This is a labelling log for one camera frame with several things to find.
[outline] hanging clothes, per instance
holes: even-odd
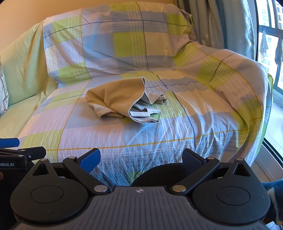
[[[260,43],[261,58],[266,57],[266,50],[268,50],[268,44],[267,44],[267,40],[266,40],[266,32],[264,30],[263,33],[262,33],[262,38],[261,38],[261,43]]]
[[[283,61],[282,36],[280,35],[278,39],[278,44],[275,50],[275,63],[280,64],[282,61]]]

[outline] metal screw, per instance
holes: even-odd
[[[102,185],[102,184],[101,185],[96,185],[94,187],[94,191],[96,191],[96,192],[106,192],[107,189],[108,189],[108,187],[106,185]]]
[[[184,191],[186,191],[186,187],[185,186],[183,186],[183,185],[180,185],[180,184],[178,184],[178,185],[174,185],[173,187],[172,187],[172,190],[174,191],[174,192],[184,192]]]

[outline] circular knob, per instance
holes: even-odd
[[[172,187],[172,190],[174,191],[174,192],[184,192],[184,191],[186,191],[186,187],[185,186],[183,186],[183,185],[174,185],[173,187]]]
[[[245,189],[235,186],[219,189],[217,197],[227,205],[243,205],[250,200],[250,194]]]
[[[106,192],[107,189],[108,187],[106,185],[101,184],[101,185],[96,185],[93,190],[96,192]]]
[[[87,190],[79,182],[60,177],[49,179],[48,174],[29,179],[17,186],[10,199],[19,220],[37,224],[63,222],[87,203]]]
[[[58,186],[45,185],[34,189],[31,198],[40,204],[50,204],[58,201],[64,195],[64,190]]]

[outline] garment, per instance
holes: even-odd
[[[283,61],[282,37],[280,36],[275,50],[275,63],[279,64],[282,61]]]
[[[261,58],[265,58],[266,57],[266,50],[268,50],[268,44],[266,41],[266,33],[265,30],[262,33],[262,38],[261,38],[261,42],[260,42],[260,54],[261,54]]]
[[[9,100],[9,94],[7,91],[5,76],[0,61],[0,116],[2,116],[4,113],[7,112],[8,100]]]
[[[163,94],[147,93],[144,77],[108,82],[88,90],[85,97],[98,117],[127,116],[138,123],[158,122],[150,115],[161,111],[150,105],[167,100]]]

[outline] logo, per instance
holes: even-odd
[[[0,166],[4,166],[4,167],[14,167],[14,163],[0,163]]]
[[[136,190],[136,192],[138,192],[139,194],[141,194],[142,192],[144,192],[144,190],[143,190],[142,188],[138,188],[138,189]]]

